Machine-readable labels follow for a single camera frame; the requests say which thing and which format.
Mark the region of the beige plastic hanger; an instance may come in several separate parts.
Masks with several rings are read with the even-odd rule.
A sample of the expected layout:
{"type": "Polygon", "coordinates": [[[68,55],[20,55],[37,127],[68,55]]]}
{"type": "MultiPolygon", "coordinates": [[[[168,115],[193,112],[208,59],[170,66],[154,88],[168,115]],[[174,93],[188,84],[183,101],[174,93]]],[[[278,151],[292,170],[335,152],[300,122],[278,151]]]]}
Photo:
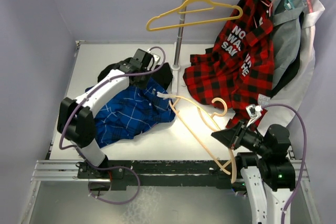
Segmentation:
{"type": "Polygon", "coordinates": [[[222,130],[233,110],[229,109],[222,98],[214,98],[212,105],[220,105],[220,109],[201,106],[192,99],[181,95],[169,95],[169,106],[176,115],[172,127],[175,144],[175,159],[213,161],[215,167],[230,177],[230,182],[238,178],[235,154],[226,147],[221,147],[211,140],[211,133],[222,130]]]}

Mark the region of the blue plaid shirt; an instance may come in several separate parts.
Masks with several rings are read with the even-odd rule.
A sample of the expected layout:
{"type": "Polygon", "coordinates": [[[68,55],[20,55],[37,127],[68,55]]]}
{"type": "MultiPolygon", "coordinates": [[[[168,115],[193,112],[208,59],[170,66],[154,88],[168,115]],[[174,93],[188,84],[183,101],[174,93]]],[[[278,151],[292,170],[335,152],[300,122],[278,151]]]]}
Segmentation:
{"type": "Polygon", "coordinates": [[[157,96],[167,91],[153,78],[145,89],[129,86],[107,102],[95,116],[96,142],[100,148],[119,140],[132,140],[160,123],[175,118],[168,99],[157,96]]]}

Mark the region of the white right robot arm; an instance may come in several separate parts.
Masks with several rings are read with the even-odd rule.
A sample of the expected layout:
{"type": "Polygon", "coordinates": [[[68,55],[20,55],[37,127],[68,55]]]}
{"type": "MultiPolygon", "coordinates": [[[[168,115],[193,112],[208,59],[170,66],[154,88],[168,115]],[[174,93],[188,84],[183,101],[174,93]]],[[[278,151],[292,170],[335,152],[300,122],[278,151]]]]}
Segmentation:
{"type": "Polygon", "coordinates": [[[230,150],[248,150],[237,153],[233,170],[245,183],[252,222],[290,223],[289,199],[295,189],[296,172],[287,157],[289,131],[273,124],[261,135],[240,122],[211,136],[230,150]]]}

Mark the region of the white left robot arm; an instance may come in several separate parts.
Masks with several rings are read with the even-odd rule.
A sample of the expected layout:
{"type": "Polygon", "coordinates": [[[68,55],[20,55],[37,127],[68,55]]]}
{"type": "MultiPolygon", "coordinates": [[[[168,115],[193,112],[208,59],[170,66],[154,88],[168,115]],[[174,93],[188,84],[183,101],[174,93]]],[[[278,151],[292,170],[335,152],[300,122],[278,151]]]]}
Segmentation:
{"type": "Polygon", "coordinates": [[[61,101],[57,121],[57,131],[61,134],[59,148],[65,150],[62,142],[69,140],[96,178],[107,174],[108,158],[95,139],[95,117],[104,105],[129,86],[142,89],[147,86],[151,75],[165,62],[165,55],[158,56],[152,50],[137,49],[133,57],[115,63],[89,91],[75,99],[66,97],[61,101]]]}

